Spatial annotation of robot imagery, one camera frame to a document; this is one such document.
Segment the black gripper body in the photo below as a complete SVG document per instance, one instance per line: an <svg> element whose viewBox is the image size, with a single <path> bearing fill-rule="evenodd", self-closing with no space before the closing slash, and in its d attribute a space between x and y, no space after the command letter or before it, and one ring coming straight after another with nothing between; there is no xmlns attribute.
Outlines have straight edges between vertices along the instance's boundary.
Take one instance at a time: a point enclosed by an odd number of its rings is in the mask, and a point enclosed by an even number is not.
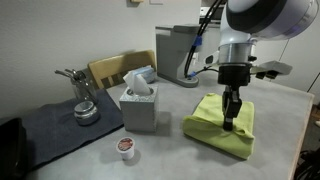
<svg viewBox="0 0 320 180"><path fill-rule="evenodd" d="M218 83L232 87L247 86L250 82L248 64L227 64L219 67Z"/></svg>

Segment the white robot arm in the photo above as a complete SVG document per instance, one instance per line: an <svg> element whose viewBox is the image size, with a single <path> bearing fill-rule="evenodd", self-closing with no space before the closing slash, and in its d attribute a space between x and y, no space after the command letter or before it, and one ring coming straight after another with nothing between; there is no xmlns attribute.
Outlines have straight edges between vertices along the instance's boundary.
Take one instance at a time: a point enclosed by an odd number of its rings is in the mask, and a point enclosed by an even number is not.
<svg viewBox="0 0 320 180"><path fill-rule="evenodd" d="M228 0L221 17L218 82L225 86L223 128L233 129L242 106L239 88L250 81L253 46L286 40L306 30L319 11L317 0Z"/></svg>

